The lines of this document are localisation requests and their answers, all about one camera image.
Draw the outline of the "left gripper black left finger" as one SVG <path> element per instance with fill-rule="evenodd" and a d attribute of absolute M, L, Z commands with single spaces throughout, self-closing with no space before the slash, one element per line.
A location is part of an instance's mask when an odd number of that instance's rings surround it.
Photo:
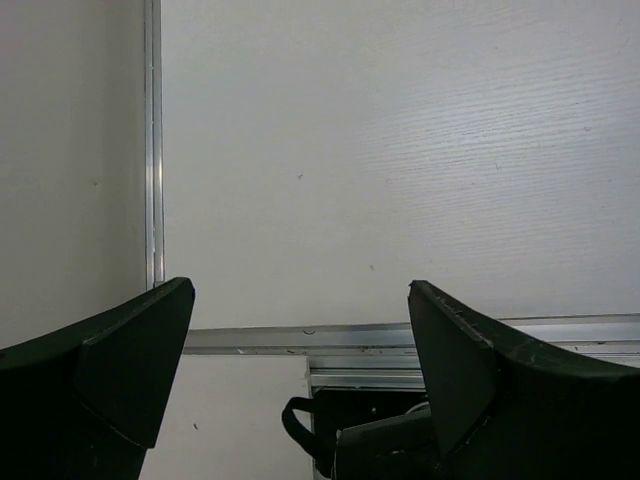
<path fill-rule="evenodd" d="M 136 479 L 155 447 L 195 303 L 177 277 L 1 351 L 4 479 Z"/>

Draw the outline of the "aluminium table frame rail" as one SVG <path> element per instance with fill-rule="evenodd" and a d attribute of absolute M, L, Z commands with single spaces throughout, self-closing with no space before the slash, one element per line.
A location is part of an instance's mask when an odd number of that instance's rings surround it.
<path fill-rule="evenodd" d="M 147 280 L 189 354 L 418 390 L 409 283 L 639 362 L 635 1 L 149 1 Z"/>

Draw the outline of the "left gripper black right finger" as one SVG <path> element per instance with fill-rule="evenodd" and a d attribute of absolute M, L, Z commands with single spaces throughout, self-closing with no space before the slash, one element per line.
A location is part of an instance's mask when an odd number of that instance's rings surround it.
<path fill-rule="evenodd" d="M 458 479 L 635 479 L 639 371 L 536 339 L 411 283 L 441 455 Z"/>

